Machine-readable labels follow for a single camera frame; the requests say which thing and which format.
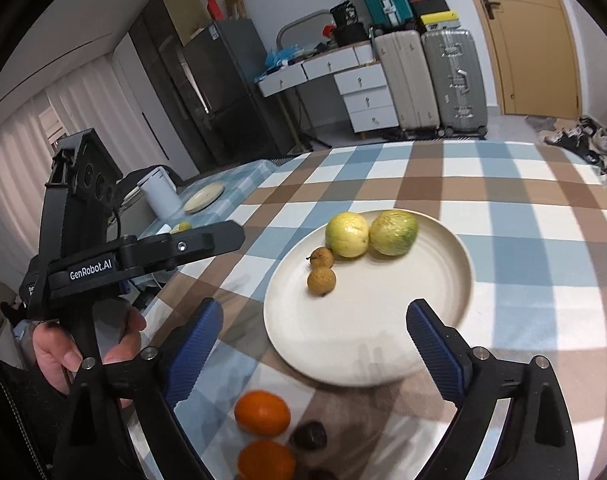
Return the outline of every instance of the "desk drawer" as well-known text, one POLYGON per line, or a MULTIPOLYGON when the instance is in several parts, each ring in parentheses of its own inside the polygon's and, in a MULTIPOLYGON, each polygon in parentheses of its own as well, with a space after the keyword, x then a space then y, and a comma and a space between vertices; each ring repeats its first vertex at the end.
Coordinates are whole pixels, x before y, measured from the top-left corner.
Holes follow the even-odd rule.
POLYGON ((260 82, 261 93, 264 97, 276 94, 286 88, 301 85, 308 78, 305 76, 301 63, 282 68, 279 72, 264 77, 260 82))
POLYGON ((369 88, 388 86, 381 64, 365 66, 356 70, 348 70, 335 76, 339 93, 352 94, 369 88))
POLYGON ((354 94, 343 96, 349 113, 362 112, 364 110, 374 110, 375 108, 385 108, 394 106, 392 96, 387 86, 375 88, 373 90, 362 90, 354 94))
POLYGON ((354 49, 344 48, 331 54, 324 54, 323 56, 314 57, 309 61, 304 61, 303 69, 308 79, 315 79, 358 65, 359 61, 357 61, 354 49))
POLYGON ((356 132, 367 132, 369 130, 399 126, 394 106, 350 114, 350 122, 352 122, 352 127, 356 132))
POLYGON ((359 61, 360 65, 367 65, 375 62, 375 53, 373 52, 373 46, 370 43, 356 46, 355 54, 357 54, 357 61, 359 61))

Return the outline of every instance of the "black refrigerator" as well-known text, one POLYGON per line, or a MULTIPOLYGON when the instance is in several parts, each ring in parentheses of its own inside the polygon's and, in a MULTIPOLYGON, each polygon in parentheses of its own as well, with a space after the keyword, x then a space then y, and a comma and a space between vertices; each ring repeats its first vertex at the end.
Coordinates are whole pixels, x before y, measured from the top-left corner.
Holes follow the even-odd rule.
POLYGON ((199 171, 285 155, 295 145, 276 96, 254 79, 266 49, 251 20, 215 22, 181 43, 163 0, 130 29, 168 119, 199 171))
POLYGON ((183 48, 184 74, 197 95, 200 124, 235 162, 285 155, 295 145, 276 99, 254 80, 266 49, 249 19, 213 22, 183 48))

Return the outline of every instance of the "small yellow fruit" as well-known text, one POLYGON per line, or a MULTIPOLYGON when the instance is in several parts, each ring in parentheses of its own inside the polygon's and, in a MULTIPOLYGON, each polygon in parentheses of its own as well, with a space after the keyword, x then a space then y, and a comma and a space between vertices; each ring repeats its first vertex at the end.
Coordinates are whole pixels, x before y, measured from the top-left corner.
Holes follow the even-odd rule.
POLYGON ((176 233, 181 233, 182 231, 188 231, 189 229, 192 229, 190 222, 183 221, 175 225, 175 227, 172 228, 172 231, 170 231, 170 234, 173 235, 176 233))
POLYGON ((327 247, 315 249, 307 259, 313 269, 319 269, 320 267, 328 267, 330 269, 335 264, 335 257, 327 247))
POLYGON ((328 267, 314 269, 308 275, 308 289, 315 296, 325 296, 337 285, 337 276, 328 267))

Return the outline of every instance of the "ceiling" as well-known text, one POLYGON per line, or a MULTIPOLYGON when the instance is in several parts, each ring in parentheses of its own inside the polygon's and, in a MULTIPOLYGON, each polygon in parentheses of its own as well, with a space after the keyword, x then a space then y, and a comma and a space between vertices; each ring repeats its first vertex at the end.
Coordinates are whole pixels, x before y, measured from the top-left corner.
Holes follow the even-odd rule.
POLYGON ((55 0, 0 73, 0 124, 59 77, 111 52, 148 0, 55 0))

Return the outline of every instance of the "green-yellow fruit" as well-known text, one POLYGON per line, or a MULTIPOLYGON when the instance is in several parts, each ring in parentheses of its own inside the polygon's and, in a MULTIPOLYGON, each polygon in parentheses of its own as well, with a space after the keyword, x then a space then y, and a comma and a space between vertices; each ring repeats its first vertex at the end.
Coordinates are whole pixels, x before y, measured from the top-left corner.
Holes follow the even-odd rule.
POLYGON ((408 211, 392 209, 379 215, 370 226, 370 243, 386 256, 407 253, 417 239, 419 223, 408 211))
POLYGON ((346 211, 326 226, 326 245, 344 258, 356 258, 368 249, 368 222, 361 215, 346 211))
POLYGON ((170 231, 170 234, 181 233, 182 231, 187 231, 188 229, 192 229, 192 225, 190 225, 190 222, 183 221, 175 225, 175 227, 172 228, 172 231, 170 231))

